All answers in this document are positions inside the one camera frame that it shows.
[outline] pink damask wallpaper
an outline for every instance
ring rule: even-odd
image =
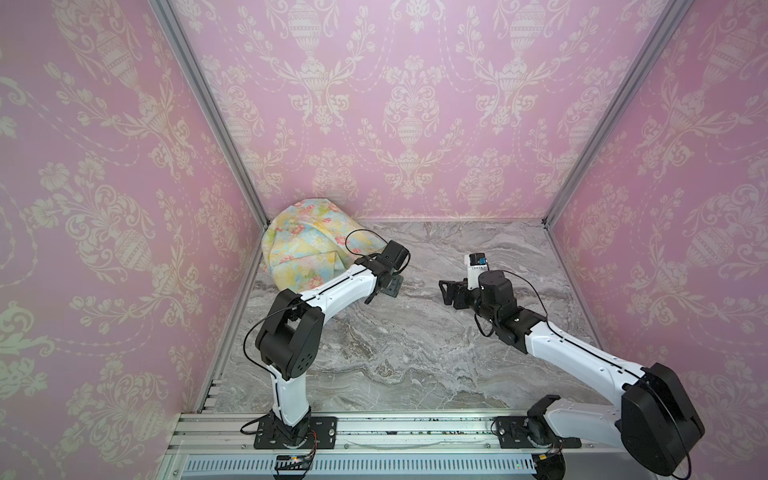
[[[764,478],[768,2],[697,0],[554,233],[613,353],[680,375],[694,478]]]
[[[174,0],[268,213],[539,217],[667,0]]]
[[[0,3],[0,478],[153,478],[258,228],[146,2]]]

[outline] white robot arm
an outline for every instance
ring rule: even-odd
[[[405,247],[390,241],[381,253],[359,258],[345,273],[320,287],[302,293],[283,290],[277,295],[256,339],[261,359],[273,377],[272,410],[257,420],[259,432],[266,433],[263,438],[271,440],[265,442],[257,436],[255,448],[272,449],[275,442],[298,446],[307,438],[310,426],[317,431],[318,425],[324,431],[335,428],[333,417],[310,415],[306,399],[306,370],[317,354],[323,325],[364,297],[369,303],[379,292],[397,296],[402,282],[399,274],[409,255]],[[545,396],[528,410],[529,439],[541,446],[570,437],[613,445],[626,449],[652,472],[671,475],[704,434],[675,373],[658,363],[646,368],[612,356],[567,334],[545,316],[518,306],[505,271],[490,270],[483,253],[467,255],[465,264],[467,278],[463,281],[439,282],[445,305],[473,309],[492,328],[483,335],[495,334],[520,352],[562,368],[611,403],[592,405]],[[295,320],[298,324],[291,326]],[[503,436],[511,435],[511,430],[498,431]],[[319,440],[318,448],[332,449],[334,442],[333,438]]]
[[[528,427],[535,442],[547,445],[568,437],[589,439],[626,449],[653,473],[672,475],[704,434],[703,423],[677,375],[660,363],[646,368],[606,353],[567,334],[545,316],[518,306],[512,284],[504,276],[517,274],[490,270],[483,253],[467,255],[465,265],[467,278],[463,281],[439,282],[445,305],[473,309],[476,322],[480,316],[490,323],[492,332],[486,334],[478,322],[484,336],[495,334],[522,353],[560,367],[612,404],[574,403],[546,396],[528,410]]]
[[[302,293],[286,289],[277,294],[256,348],[272,375],[269,421],[284,445],[301,444],[310,430],[306,370],[317,355],[323,325],[359,299],[370,303],[377,293],[397,296],[402,283],[399,274],[409,255],[403,245],[390,241],[381,253],[360,257],[346,272],[315,289]],[[298,325],[291,326],[295,320]]]

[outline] crumpled cloth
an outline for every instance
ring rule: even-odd
[[[277,288],[302,292],[323,285],[349,268],[357,255],[344,247],[359,223],[325,198],[307,198],[272,220],[261,240],[263,265]],[[349,237],[354,253],[373,253],[386,245],[370,232]]]

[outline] vent grille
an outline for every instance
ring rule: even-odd
[[[216,473],[271,474],[274,454],[190,455],[183,477]],[[314,475],[444,475],[451,474],[534,474],[530,455],[520,453],[488,454],[317,454],[312,465]]]

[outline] gray marble surface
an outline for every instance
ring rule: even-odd
[[[378,295],[337,314],[323,330],[307,372],[313,411],[527,409],[548,393],[607,403],[566,372],[477,331],[469,310],[442,304],[438,280],[461,280],[464,255],[485,252],[492,268],[526,277],[550,320],[591,342],[590,330],[538,221],[362,222],[412,255],[397,298]],[[530,287],[512,279],[520,305],[541,312]],[[238,326],[216,412],[266,412],[269,376],[243,356],[243,336],[268,312],[278,290],[265,273]],[[255,333],[249,338],[249,355]]]

